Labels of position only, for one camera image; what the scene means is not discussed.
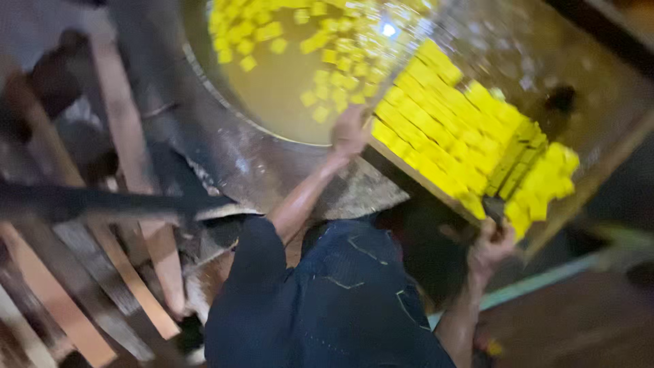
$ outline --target wooden plank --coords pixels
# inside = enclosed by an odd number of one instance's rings
[[[152,163],[118,48],[108,35],[92,35],[91,50],[109,130],[128,190],[154,194],[157,186],[152,178]],[[166,304],[176,316],[183,316],[184,286],[172,226],[163,221],[141,222],[141,232],[162,285]]]
[[[2,285],[0,285],[0,320],[11,329],[34,367],[57,368],[57,363],[52,359],[48,348],[20,313]]]
[[[56,130],[47,128],[53,125],[20,72],[14,72],[10,75],[5,86],[5,96],[9,99],[12,108],[26,119],[33,130],[34,139],[39,139],[39,142],[48,148],[51,163],[54,166],[54,171],[60,175],[60,181],[72,187],[85,186],[77,167],[65,150]],[[37,158],[37,162],[48,172],[48,164],[43,162],[42,158]],[[116,267],[123,281],[125,281],[129,290],[134,294],[134,297],[139,301],[143,310],[162,336],[169,339],[179,333],[179,328],[175,325],[175,322],[165,313],[165,310],[147,289],[142,279],[138,277],[134,268],[129,262],[123,262],[123,259],[127,259],[127,256],[108,226],[93,220],[89,222],[89,229],[99,245],[107,252],[109,259]]]
[[[427,189],[429,193],[432,193],[441,202],[446,204],[454,212],[463,217],[467,222],[476,227],[480,226],[479,219],[473,216],[472,213],[470,213],[458,200],[455,200],[454,198],[447,195],[434,183],[429,181],[429,179],[420,174],[418,170],[410,167],[409,164],[402,160],[402,158],[400,158],[398,155],[395,155],[390,149],[388,149],[384,143],[381,143],[377,138],[370,137],[368,144],[370,144],[370,147],[373,147],[387,160],[393,163],[393,165],[397,166],[400,170],[405,172],[409,177],[411,177],[411,179],[415,180],[418,184]]]
[[[551,205],[547,222],[529,231],[525,259],[530,261],[588,202],[600,185],[611,176],[631,153],[654,131],[654,110],[650,110],[629,132],[602,154],[596,163],[576,183],[576,192]]]
[[[154,359],[152,350],[136,335],[136,332],[127,324],[121,313],[116,309],[103,290],[97,287],[94,279],[85,272],[89,267],[83,267],[73,252],[57,239],[50,226],[38,219],[32,219],[27,223],[16,224],[18,230],[25,236],[34,252],[39,256],[48,270],[68,290],[76,302],[84,309],[91,319],[122,345],[130,354],[139,361],[150,361]],[[88,236],[86,229],[82,227],[80,233]],[[101,249],[98,256],[105,256]],[[112,267],[110,277],[118,278],[116,270]],[[141,307],[131,292],[125,288],[124,298],[132,299],[136,309]]]
[[[102,367],[113,361],[116,354],[112,348],[10,223],[0,223],[0,238],[26,284],[89,364]]]
[[[102,290],[107,293],[121,313],[130,316],[141,308],[137,299],[120,278],[116,268],[111,264],[105,252],[99,247],[84,225],[71,221],[57,224],[52,229],[56,236],[73,251],[75,257],[81,263],[81,265],[79,263],[77,265],[83,266],[91,277],[100,284]]]
[[[159,334],[164,339],[170,339],[179,333],[179,327],[168,316],[161,304],[154,298],[148,287],[129,262],[129,258],[120,248],[114,234],[99,221],[90,220],[88,227],[95,236],[97,242],[103,247],[111,263],[116,267],[118,273],[123,277],[129,290],[141,303],[141,307],[148,315]]]

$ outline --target wooden board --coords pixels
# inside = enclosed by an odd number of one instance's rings
[[[14,337],[21,344],[25,354],[38,368],[56,368],[48,348],[45,347],[39,336],[20,313],[9,294],[0,285],[0,320],[13,332]]]
[[[92,35],[91,50],[102,91],[111,137],[128,190],[140,194],[157,191],[152,163],[145,144],[139,112],[118,48],[109,35]],[[184,315],[185,297],[177,244],[170,224],[141,222],[141,232],[162,285],[166,304],[178,317]]]
[[[154,298],[148,287],[129,262],[129,258],[122,251],[116,237],[107,226],[98,221],[89,221],[88,227],[97,242],[103,247],[111,263],[127,284],[134,297],[141,303],[141,307],[164,339],[170,339],[179,333],[179,327],[168,316],[168,313]]]
[[[111,303],[111,300],[103,293],[105,289],[100,289],[90,276],[90,272],[84,271],[85,269],[87,271],[93,269],[93,267],[82,266],[86,260],[78,261],[76,255],[57,239],[56,230],[53,232],[48,224],[38,219],[17,223],[16,227],[24,235],[34,252],[43,260],[48,270],[61,282],[62,286],[68,290],[98,327],[102,328],[104,332],[139,361],[154,359],[152,350],[136,335],[136,332]],[[68,232],[75,232],[75,229],[68,228]],[[78,229],[77,233],[82,234],[82,237],[88,236],[88,232],[84,227]],[[95,240],[89,239],[87,243],[97,247]],[[96,257],[106,257],[101,249],[98,248],[97,252],[100,253],[96,254]],[[89,264],[96,265],[97,263],[90,260]],[[117,295],[114,297],[131,299],[129,302],[125,302],[124,305],[134,304],[135,310],[140,310],[141,306],[122,283],[113,267],[111,267],[111,273],[107,276],[118,278],[116,281],[125,289],[122,296]]]
[[[432,193],[441,202],[449,206],[454,212],[463,217],[467,222],[479,227],[480,221],[472,213],[470,213],[458,200],[450,197],[443,192],[436,184],[432,183],[424,177],[418,170],[412,168],[402,160],[398,155],[395,155],[384,143],[381,143],[377,138],[370,137],[368,142],[370,147],[373,147],[377,152],[389,160],[393,165],[397,166],[400,170],[406,173],[411,179],[415,180],[418,184],[422,185],[429,193]]]
[[[54,225],[52,229],[54,230],[52,236],[58,237],[75,254],[75,257],[79,260],[76,265],[86,269],[88,274],[116,304],[121,313],[130,316],[141,309],[138,300],[131,294],[127,285],[120,278],[116,267],[111,264],[105,252],[84,225],[71,221]]]
[[[18,234],[18,231],[10,223],[2,222],[0,223],[0,237],[7,245],[26,284],[89,364],[93,367],[102,367],[113,361],[116,353],[97,332],[91,321],[77,308],[75,302]]]
[[[85,183],[82,176],[66,151],[58,133],[53,128],[54,125],[50,123],[50,119],[43,107],[19,71],[11,74],[11,78],[5,86],[4,96],[8,99],[14,111],[27,121],[33,131],[33,139],[37,139],[38,143],[45,147],[48,157],[35,157],[43,171],[49,172],[64,185],[84,187]],[[107,224],[90,221],[89,229],[95,240],[107,252],[109,259],[116,267],[123,281],[125,281],[129,290],[134,294],[134,297],[139,301],[143,310],[162,336],[169,339],[179,333],[179,328],[175,325],[175,322],[156,301],[134,268],[129,264],[129,261],[127,263],[123,262],[124,259],[127,259],[127,256]]]

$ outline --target yellow tofu cube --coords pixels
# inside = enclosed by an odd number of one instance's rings
[[[316,51],[317,48],[318,46],[316,45],[314,38],[306,39],[300,42],[300,52],[302,54],[310,54]]]
[[[354,77],[352,75],[350,77],[346,77],[345,80],[343,81],[343,86],[348,91],[354,90],[358,85],[359,85],[358,78],[356,78],[356,77]],[[365,88],[364,88],[364,96],[369,97],[368,95],[366,95],[366,89]]]
[[[316,97],[316,94],[313,93],[313,91],[304,92],[300,96],[300,100],[302,101],[302,105],[304,105],[305,107],[309,107],[314,103],[318,102],[318,98]]]
[[[239,9],[236,5],[230,5],[225,9],[225,14],[227,14],[227,19],[231,21],[239,15]]]
[[[327,15],[327,4],[322,1],[314,1],[311,5],[311,16]]]
[[[313,82],[317,85],[327,84],[329,82],[329,72],[327,70],[317,70],[313,76]]]
[[[384,96],[384,100],[388,101],[393,106],[397,106],[402,98],[404,98],[404,91],[396,86],[391,87]]]
[[[462,180],[466,182],[468,188],[470,188],[473,193],[476,193],[479,196],[483,195],[486,185],[488,184],[488,179],[475,169],[474,166],[467,164],[464,165],[464,167],[466,168],[466,177],[465,179],[462,178]]]
[[[421,147],[421,153],[436,164],[447,160],[446,156],[448,156],[444,149],[432,141],[427,142]]]
[[[219,64],[228,64],[232,62],[232,51],[228,48],[221,50],[218,53],[218,63]]]
[[[252,32],[254,31],[254,24],[252,24],[252,22],[250,22],[249,20],[244,20],[239,25],[239,29],[241,32],[241,36],[247,37],[251,35]]]
[[[449,86],[456,85],[463,78],[461,70],[453,65],[437,69],[436,73]]]
[[[270,12],[268,11],[260,11],[256,15],[256,22],[259,23],[260,26],[270,22],[273,19],[273,17],[270,15]]]
[[[420,110],[420,106],[418,106],[418,104],[412,99],[408,97],[403,98],[398,104],[398,110],[405,118],[409,119],[409,121],[413,122],[418,127],[420,126],[418,122],[415,121],[416,112]]]
[[[406,94],[420,106],[428,105],[428,94],[421,86],[405,90]]]
[[[348,73],[350,71],[351,66],[352,66],[352,60],[350,60],[350,58],[346,58],[346,57],[340,58],[338,60],[338,62],[336,63],[336,67],[339,70],[342,70],[342,71],[344,71],[346,73]]]
[[[574,193],[574,183],[572,183],[569,177],[563,177],[555,189],[557,198],[561,199]]]
[[[270,22],[266,26],[266,29],[272,37],[279,37],[284,34],[284,29],[282,28],[282,24],[280,22]]]
[[[358,93],[358,94],[353,95],[350,98],[350,102],[356,103],[357,105],[362,105],[362,104],[366,103],[366,98],[364,97],[363,94]]]
[[[353,75],[355,77],[365,77],[368,74],[368,65],[364,62],[358,62],[354,66]]]
[[[243,71],[246,73],[254,69],[254,67],[256,67],[257,65],[256,60],[252,57],[252,55],[245,56],[241,60],[240,64],[241,64],[241,69],[243,69]]]
[[[307,9],[297,9],[293,12],[295,24],[309,23],[309,11]]]
[[[407,142],[401,139],[394,141],[390,146],[388,146],[388,148],[398,157],[406,156],[406,153],[409,152],[410,149],[413,149]]]
[[[486,218],[486,211],[484,211],[484,207],[481,204],[481,199],[479,199],[479,196],[475,195],[474,193],[467,192],[460,193],[456,199],[458,199],[459,202],[461,202],[461,204],[476,218],[480,220]]]
[[[314,111],[313,111],[313,120],[323,123],[325,120],[327,120],[327,116],[329,116],[329,109],[323,106],[318,106]]]
[[[334,50],[324,49],[322,51],[322,62],[336,64],[337,52]]]
[[[252,50],[254,50],[254,43],[248,39],[242,40],[236,47],[236,51],[241,55],[249,55],[252,53]]]
[[[529,218],[531,221],[547,220],[547,202],[536,196],[529,196]]]
[[[226,50],[229,47],[230,47],[230,43],[229,43],[229,41],[227,41],[227,39],[219,38],[219,39],[213,40],[213,48],[216,51]]]
[[[347,100],[345,101],[336,101],[336,112],[339,114],[344,112],[347,109]]]
[[[332,76],[330,77],[330,82],[334,86],[340,87],[343,85],[343,82],[345,82],[345,76],[341,74],[339,71],[333,71]]]
[[[478,147],[479,142],[481,142],[482,137],[479,131],[476,129],[472,128],[469,130],[466,130],[461,134],[461,140],[466,143],[469,147]]]
[[[241,12],[241,16],[243,19],[252,19],[254,18],[254,15],[256,14],[257,9],[250,4],[249,6],[243,8],[243,11]]]
[[[270,43],[270,51],[272,51],[275,54],[281,55],[286,50],[286,46],[288,46],[288,42],[285,39],[279,37]]]
[[[343,88],[335,88],[334,91],[332,91],[332,100],[335,102],[347,102],[347,91]]]
[[[414,149],[408,150],[408,152],[405,153],[404,157],[404,162],[406,162],[410,167],[414,168],[415,170],[418,170],[420,167],[420,163],[422,161],[422,158],[420,157],[420,153]]]
[[[333,33],[338,31],[338,22],[332,18],[323,19],[320,21],[322,30]]]
[[[382,101],[377,104],[375,113],[382,119],[390,120],[396,114],[396,110],[387,101]]]
[[[344,54],[351,53],[356,47],[354,46],[354,40],[348,38],[339,38],[336,40],[336,50]]]
[[[379,119],[373,119],[372,121],[372,135],[387,147],[391,146],[394,141],[399,139],[398,135]]]
[[[418,58],[411,59],[409,65],[406,67],[406,71],[423,86],[431,85],[434,79],[437,78],[436,74],[429,70],[427,65],[424,65]]]
[[[229,42],[233,45],[238,45],[242,39],[243,35],[241,34],[241,29],[238,27],[230,29],[230,31],[227,33],[227,40],[229,40]]]
[[[349,32],[350,29],[352,29],[352,21],[346,17],[342,17],[338,21],[338,32],[346,33]]]
[[[327,31],[317,31],[314,34],[314,40],[318,48],[325,47],[335,36],[331,35]]]
[[[467,161],[468,146],[462,141],[455,141],[449,149],[449,154],[461,162]]]
[[[329,98],[329,87],[326,85],[316,87],[316,96],[321,100],[327,100]]]
[[[439,122],[434,124],[432,131],[434,132],[432,139],[445,150],[449,149],[456,141],[456,138]]]

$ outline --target hot oil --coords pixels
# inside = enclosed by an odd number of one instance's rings
[[[322,49],[309,54],[300,52],[300,42],[312,36],[320,27],[320,20],[339,19],[343,11],[328,8],[326,16],[310,17],[306,24],[295,24],[295,9],[280,9],[273,13],[273,20],[279,21],[284,29],[281,36],[288,41],[281,54],[270,51],[273,40],[255,44],[252,57],[257,66],[245,72],[239,62],[243,58],[234,52],[234,61],[222,65],[232,90],[249,109],[250,115],[263,128],[292,141],[317,145],[330,144],[330,131],[339,115],[331,98],[318,99],[310,107],[305,107],[300,95],[307,90],[315,90],[313,76],[319,69],[330,73],[336,70],[334,64],[321,61]],[[333,48],[330,43],[325,48]],[[318,123],[312,118],[313,111],[320,105],[330,110],[328,118]]]

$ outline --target wooden stick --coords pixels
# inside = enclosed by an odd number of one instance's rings
[[[0,222],[0,238],[25,283],[89,364],[102,367],[114,360],[116,353],[10,223]]]
[[[29,325],[27,320],[20,313],[9,294],[0,285],[0,320],[11,328],[18,342],[25,350],[25,354],[32,362],[34,367],[38,368],[56,368],[57,363],[54,361],[48,348],[43,341]]]
[[[116,44],[110,37],[91,36],[91,50],[102,91],[109,130],[130,192],[154,194],[152,163],[145,145],[139,112]],[[141,232],[162,285],[166,304],[177,316],[184,314],[182,270],[173,229],[163,221],[142,221]]]
[[[73,187],[85,186],[84,180],[66,151],[61,138],[20,72],[12,73],[7,79],[5,96],[14,110],[26,119],[32,128],[34,139],[38,139],[39,143],[48,147],[51,164],[60,175],[61,182]],[[108,226],[98,221],[91,221],[88,227],[162,337],[170,339],[179,333],[175,322],[156,301],[129,261],[123,262],[127,256]]]

